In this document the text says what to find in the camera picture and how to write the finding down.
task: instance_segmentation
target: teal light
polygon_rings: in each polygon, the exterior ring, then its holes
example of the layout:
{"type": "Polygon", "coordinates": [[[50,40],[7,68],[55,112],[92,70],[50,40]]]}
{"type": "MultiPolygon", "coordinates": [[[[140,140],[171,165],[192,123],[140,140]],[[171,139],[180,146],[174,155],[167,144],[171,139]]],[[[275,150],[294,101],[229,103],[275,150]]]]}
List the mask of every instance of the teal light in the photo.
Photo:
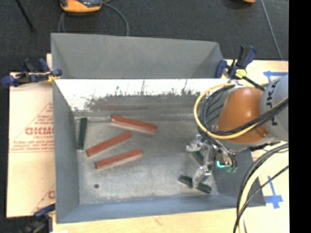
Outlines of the teal light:
{"type": "Polygon", "coordinates": [[[216,164],[217,164],[217,167],[219,167],[219,168],[224,168],[225,167],[225,165],[220,165],[219,161],[216,161],[216,164]]]}

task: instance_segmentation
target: blue tape cross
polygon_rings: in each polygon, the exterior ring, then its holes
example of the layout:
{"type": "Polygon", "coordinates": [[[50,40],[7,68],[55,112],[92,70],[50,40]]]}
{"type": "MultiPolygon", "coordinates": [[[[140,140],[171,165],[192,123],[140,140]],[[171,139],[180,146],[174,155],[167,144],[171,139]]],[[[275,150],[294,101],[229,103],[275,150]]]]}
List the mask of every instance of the blue tape cross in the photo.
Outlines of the blue tape cross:
{"type": "Polygon", "coordinates": [[[271,196],[263,196],[264,200],[265,200],[266,203],[272,203],[274,209],[278,209],[278,208],[280,208],[279,203],[283,202],[282,196],[281,195],[276,195],[276,192],[274,190],[272,181],[269,181],[269,184],[270,184],[270,187],[271,187],[273,195],[271,195],[271,196]]]}
{"type": "Polygon", "coordinates": [[[269,83],[271,82],[270,77],[272,77],[272,76],[277,76],[277,77],[278,76],[285,76],[287,74],[288,74],[288,72],[272,72],[272,71],[263,72],[263,75],[268,78],[269,83]]]}

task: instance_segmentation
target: red wooden stick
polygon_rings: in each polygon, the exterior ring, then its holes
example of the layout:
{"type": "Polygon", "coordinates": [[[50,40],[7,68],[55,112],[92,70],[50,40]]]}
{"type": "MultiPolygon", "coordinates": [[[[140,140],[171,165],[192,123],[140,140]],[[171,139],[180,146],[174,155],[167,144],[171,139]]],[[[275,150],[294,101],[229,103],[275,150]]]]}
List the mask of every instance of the red wooden stick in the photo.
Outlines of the red wooden stick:
{"type": "Polygon", "coordinates": [[[109,140],[107,141],[104,141],[100,144],[97,144],[89,149],[86,150],[86,153],[88,156],[92,156],[100,151],[103,151],[109,147],[112,147],[120,142],[123,142],[125,141],[126,139],[130,138],[132,136],[131,132],[129,131],[126,131],[122,134],[119,134],[113,138],[110,138],[109,140]]]}
{"type": "Polygon", "coordinates": [[[122,116],[113,115],[111,118],[111,122],[115,124],[127,126],[133,129],[151,132],[151,133],[155,133],[157,130],[157,126],[154,124],[143,122],[143,121],[138,121],[138,120],[133,120],[133,119],[129,119],[129,118],[122,117],[122,116]]]}
{"type": "Polygon", "coordinates": [[[142,155],[142,150],[135,149],[135,150],[131,150],[131,151],[119,154],[119,155],[112,156],[110,158],[96,161],[94,164],[95,164],[96,169],[100,169],[100,168],[114,166],[114,165],[118,165],[118,164],[121,164],[127,161],[137,159],[141,155],[142,155]]]}

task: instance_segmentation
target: clamp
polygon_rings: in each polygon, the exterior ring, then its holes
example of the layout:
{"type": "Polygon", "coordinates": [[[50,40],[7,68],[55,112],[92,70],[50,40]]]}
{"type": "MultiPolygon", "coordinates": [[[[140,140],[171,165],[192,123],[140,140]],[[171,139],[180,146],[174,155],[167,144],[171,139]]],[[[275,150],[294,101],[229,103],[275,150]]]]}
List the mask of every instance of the clamp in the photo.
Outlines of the clamp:
{"type": "Polygon", "coordinates": [[[253,80],[247,78],[247,71],[246,67],[248,64],[250,64],[257,52],[252,46],[241,46],[240,54],[237,59],[237,61],[233,60],[231,65],[227,64],[226,60],[220,60],[217,67],[216,67],[216,73],[215,73],[215,78],[221,78],[223,74],[226,73],[225,76],[227,76],[230,79],[234,80],[241,80],[244,79],[247,82],[251,83],[253,86],[260,90],[264,90],[264,87],[261,85],[255,83],[253,80]]]}
{"type": "Polygon", "coordinates": [[[39,59],[39,66],[43,74],[31,73],[30,69],[34,69],[33,65],[30,63],[29,59],[25,59],[21,67],[22,72],[17,73],[15,76],[7,75],[1,78],[1,84],[4,86],[14,86],[17,87],[22,84],[37,83],[40,81],[53,81],[59,78],[63,72],[61,69],[51,70],[43,58],[39,59]]]}

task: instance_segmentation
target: dark floor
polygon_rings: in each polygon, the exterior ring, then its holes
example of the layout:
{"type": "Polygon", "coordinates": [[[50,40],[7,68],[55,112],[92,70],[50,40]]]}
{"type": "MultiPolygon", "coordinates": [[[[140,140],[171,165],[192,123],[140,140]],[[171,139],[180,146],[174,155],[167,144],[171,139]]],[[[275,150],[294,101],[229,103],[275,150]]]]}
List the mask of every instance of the dark floor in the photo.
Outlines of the dark floor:
{"type": "MultiPolygon", "coordinates": [[[[50,33],[58,32],[62,14],[58,0],[0,0],[0,77],[20,70],[25,58],[32,62],[51,50],[50,33]]],[[[240,45],[252,45],[256,59],[289,59],[289,0],[112,0],[126,18],[129,35],[218,42],[226,59],[237,58],[240,45]]],[[[125,35],[120,15],[103,6],[91,17],[66,17],[67,32],[125,35]]],[[[5,219],[8,91],[0,90],[0,233],[14,233],[31,218],[5,219]]]]}

